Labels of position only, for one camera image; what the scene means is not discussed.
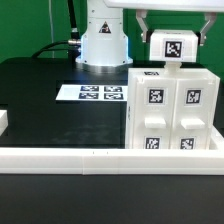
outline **black table surface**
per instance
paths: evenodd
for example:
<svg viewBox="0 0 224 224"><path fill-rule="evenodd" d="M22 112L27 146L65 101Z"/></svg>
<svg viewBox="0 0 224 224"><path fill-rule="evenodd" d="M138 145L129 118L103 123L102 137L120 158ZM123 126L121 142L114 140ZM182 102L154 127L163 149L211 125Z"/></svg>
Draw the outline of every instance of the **black table surface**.
<svg viewBox="0 0 224 224"><path fill-rule="evenodd" d="M8 110L9 127L1 147L124 147L126 104L57 103L63 83L125 85L127 73L91 74L62 59L5 61L0 108ZM0 175L3 224L223 224L223 211L223 176Z"/></svg>

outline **white block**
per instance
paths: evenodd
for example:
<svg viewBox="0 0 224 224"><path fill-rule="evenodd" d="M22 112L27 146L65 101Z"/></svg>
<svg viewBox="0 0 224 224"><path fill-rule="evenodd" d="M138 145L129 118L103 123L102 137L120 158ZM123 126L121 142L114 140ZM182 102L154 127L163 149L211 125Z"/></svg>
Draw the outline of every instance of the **white block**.
<svg viewBox="0 0 224 224"><path fill-rule="evenodd" d="M0 136L8 126L7 111L0 110Z"/></svg>
<svg viewBox="0 0 224 224"><path fill-rule="evenodd" d="M145 118L146 128L166 128L166 121L164 118Z"/></svg>
<svg viewBox="0 0 224 224"><path fill-rule="evenodd" d="M126 148L169 147L175 86L164 69L129 69Z"/></svg>
<svg viewBox="0 0 224 224"><path fill-rule="evenodd" d="M150 60L196 62L198 37L187 30L155 30L150 42Z"/></svg>
<svg viewBox="0 0 224 224"><path fill-rule="evenodd" d="M197 119L197 118L194 118L194 119L183 119L183 120L181 120L181 125L186 130L203 129L203 128L205 128L205 123L202 120Z"/></svg>
<svg viewBox="0 0 224 224"><path fill-rule="evenodd" d="M173 113L171 149L208 149L219 78L207 69L180 69Z"/></svg>

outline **stacked white blocks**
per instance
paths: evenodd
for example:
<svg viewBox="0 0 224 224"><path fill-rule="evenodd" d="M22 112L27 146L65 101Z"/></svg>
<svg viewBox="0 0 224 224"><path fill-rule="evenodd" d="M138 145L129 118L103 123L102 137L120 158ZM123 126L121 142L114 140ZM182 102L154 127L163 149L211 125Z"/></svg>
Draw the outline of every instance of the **stacked white blocks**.
<svg viewBox="0 0 224 224"><path fill-rule="evenodd" d="M0 136L8 126L7 111L0 110Z"/></svg>
<svg viewBox="0 0 224 224"><path fill-rule="evenodd" d="M126 148L208 149L219 78L207 69L129 69Z"/></svg>

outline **white cube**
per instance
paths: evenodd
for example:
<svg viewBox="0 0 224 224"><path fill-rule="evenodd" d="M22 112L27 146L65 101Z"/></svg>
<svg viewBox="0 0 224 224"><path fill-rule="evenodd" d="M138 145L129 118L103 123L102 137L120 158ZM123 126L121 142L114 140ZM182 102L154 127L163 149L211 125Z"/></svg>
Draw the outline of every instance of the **white cube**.
<svg viewBox="0 0 224 224"><path fill-rule="evenodd" d="M0 110L0 136L8 126L7 111Z"/></svg>
<svg viewBox="0 0 224 224"><path fill-rule="evenodd" d="M188 30L155 30L150 41L151 61L196 62L198 37Z"/></svg>

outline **black cable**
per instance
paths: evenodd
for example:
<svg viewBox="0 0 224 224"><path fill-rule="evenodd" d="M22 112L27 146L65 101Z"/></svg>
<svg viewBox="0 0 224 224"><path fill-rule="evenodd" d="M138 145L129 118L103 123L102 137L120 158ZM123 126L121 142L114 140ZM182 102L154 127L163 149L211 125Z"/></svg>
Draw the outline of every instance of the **black cable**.
<svg viewBox="0 0 224 224"><path fill-rule="evenodd" d="M71 24L71 38L72 39L80 39L80 35L77 28L76 18L75 18L75 10L74 10L74 4L73 0L67 0L68 4L68 11L69 11L69 17L70 17L70 24Z"/></svg>
<svg viewBox="0 0 224 224"><path fill-rule="evenodd" d="M73 0L67 0L71 28L77 28Z"/></svg>
<svg viewBox="0 0 224 224"><path fill-rule="evenodd" d="M45 47L41 48L39 51L37 51L36 53L34 53L31 57L32 58L37 58L43 51L48 50L51 47L54 46L58 46L58 45L62 45L62 44L68 44L67 40L63 40L63 41L57 41L51 44L46 45Z"/></svg>
<svg viewBox="0 0 224 224"><path fill-rule="evenodd" d="M55 48L53 48L53 49L43 49L43 50L38 51L39 54L38 54L35 58L37 58L40 54L42 54L43 52L46 52L46 51L68 51L68 50L69 50L69 49L67 49L67 48L60 48L60 49L55 49Z"/></svg>

